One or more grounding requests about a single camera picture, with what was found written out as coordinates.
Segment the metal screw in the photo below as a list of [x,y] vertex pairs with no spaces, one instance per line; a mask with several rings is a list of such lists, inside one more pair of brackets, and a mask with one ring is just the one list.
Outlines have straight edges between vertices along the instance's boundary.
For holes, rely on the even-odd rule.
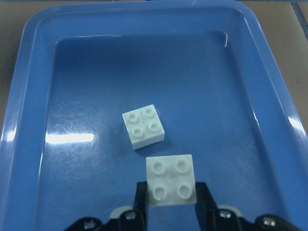
[[94,220],[90,220],[89,222],[88,222],[88,221],[85,221],[85,222],[83,223],[83,228],[84,228],[85,230],[94,229],[95,226],[96,226],[96,224],[95,224]]
[[136,218],[136,213],[134,211],[129,211],[125,213],[126,220],[134,220]]
[[228,211],[228,210],[221,210],[219,212],[219,215],[222,217],[222,218],[230,218],[231,217],[231,212]]
[[267,226],[275,226],[276,222],[273,218],[264,217],[263,218],[263,224]]

